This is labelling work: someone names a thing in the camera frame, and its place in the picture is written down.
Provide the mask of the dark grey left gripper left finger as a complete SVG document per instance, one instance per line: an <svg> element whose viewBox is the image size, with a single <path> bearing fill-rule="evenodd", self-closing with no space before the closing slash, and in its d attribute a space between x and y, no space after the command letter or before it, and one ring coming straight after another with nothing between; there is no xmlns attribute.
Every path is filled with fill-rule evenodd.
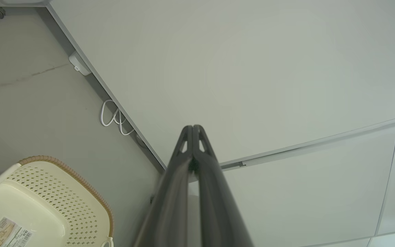
<svg viewBox="0 0 395 247"><path fill-rule="evenodd" d="M185 126L137 235L135 247L185 247L193 127Z"/></svg>

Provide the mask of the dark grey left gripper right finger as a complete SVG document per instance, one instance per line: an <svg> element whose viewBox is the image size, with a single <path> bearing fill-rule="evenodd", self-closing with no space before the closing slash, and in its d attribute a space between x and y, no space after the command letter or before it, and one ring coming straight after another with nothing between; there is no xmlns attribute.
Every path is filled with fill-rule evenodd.
<svg viewBox="0 0 395 247"><path fill-rule="evenodd" d="M201 125L193 126L192 153L199 179L202 245L252 247L251 237Z"/></svg>

